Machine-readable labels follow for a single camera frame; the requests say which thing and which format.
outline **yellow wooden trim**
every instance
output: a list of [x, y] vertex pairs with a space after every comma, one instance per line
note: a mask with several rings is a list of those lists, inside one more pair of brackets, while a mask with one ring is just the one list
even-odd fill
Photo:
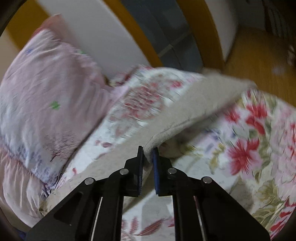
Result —
[[49, 16], [34, 0], [26, 1], [15, 13], [6, 29], [19, 49], [22, 49], [34, 31]]
[[203, 65], [222, 70], [225, 62], [220, 39], [205, 0], [177, 0], [177, 3], [193, 32]]
[[122, 5], [122, 3], [119, 0], [104, 0], [104, 2], [114, 12], [123, 26], [131, 34], [151, 66], [163, 66], [150, 41], [147, 39], [140, 26], [134, 20], [129, 11]]

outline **silver screw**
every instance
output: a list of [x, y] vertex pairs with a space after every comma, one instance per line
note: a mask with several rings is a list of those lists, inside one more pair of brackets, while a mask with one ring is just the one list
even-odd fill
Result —
[[127, 170], [126, 168], [123, 168], [123, 169], [121, 169], [121, 170], [119, 171], [119, 173], [120, 173], [121, 175], [126, 175], [126, 174], [128, 174], [128, 170]]
[[209, 184], [209, 183], [212, 182], [212, 179], [211, 179], [210, 177], [204, 177], [204, 178], [202, 179], [202, 181], [203, 181], [204, 183], [206, 183], [206, 184]]
[[168, 169], [169, 174], [175, 174], [176, 172], [177, 172], [176, 168], [171, 167]]
[[93, 182], [94, 182], [94, 180], [93, 180], [93, 178], [91, 178], [91, 177], [89, 177], [89, 178], [87, 178], [87, 179], [84, 180], [84, 183], [85, 183], [86, 185], [90, 185], [90, 184], [92, 184]]

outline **pink pillow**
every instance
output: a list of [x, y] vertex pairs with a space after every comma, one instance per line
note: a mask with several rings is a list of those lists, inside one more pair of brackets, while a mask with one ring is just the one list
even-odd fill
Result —
[[105, 85], [89, 56], [41, 30], [0, 86], [3, 148], [50, 190], [74, 150], [126, 91]]

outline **bed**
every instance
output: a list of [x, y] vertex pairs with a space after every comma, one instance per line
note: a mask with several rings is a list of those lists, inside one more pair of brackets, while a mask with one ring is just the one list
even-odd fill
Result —
[[[53, 23], [34, 33], [0, 86], [0, 199], [24, 223], [34, 226], [85, 177], [121, 168], [139, 143], [148, 160], [158, 146], [189, 176], [212, 177], [272, 239], [291, 222], [294, 107], [250, 81], [170, 68], [134, 66], [106, 85], [96, 63]], [[27, 74], [28, 66], [43, 71]], [[80, 71], [67, 71], [71, 78], [60, 74], [73, 66]], [[27, 81], [19, 83], [20, 75]], [[153, 186], [146, 163], [142, 197], [125, 199], [122, 240], [174, 239], [172, 199], [158, 198]]]

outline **beige fabric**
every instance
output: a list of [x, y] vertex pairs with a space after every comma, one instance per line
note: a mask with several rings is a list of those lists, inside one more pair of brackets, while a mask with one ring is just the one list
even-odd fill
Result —
[[[197, 121], [203, 120], [212, 113], [233, 103], [248, 88], [255, 88], [251, 81], [211, 74], [203, 81], [193, 83], [190, 90], [171, 107], [163, 110], [149, 125], [140, 129], [134, 136], [113, 151], [90, 164], [87, 169], [76, 175], [59, 189], [53, 191], [42, 204], [40, 211], [47, 214], [56, 204], [66, 197], [78, 184], [87, 177], [96, 180], [108, 177], [112, 172], [124, 166], [127, 159], [136, 156], [137, 147], [142, 145], [148, 160], [154, 147], [175, 136]], [[145, 163], [143, 183], [151, 171], [151, 164]], [[132, 198], [125, 198], [126, 207]]]

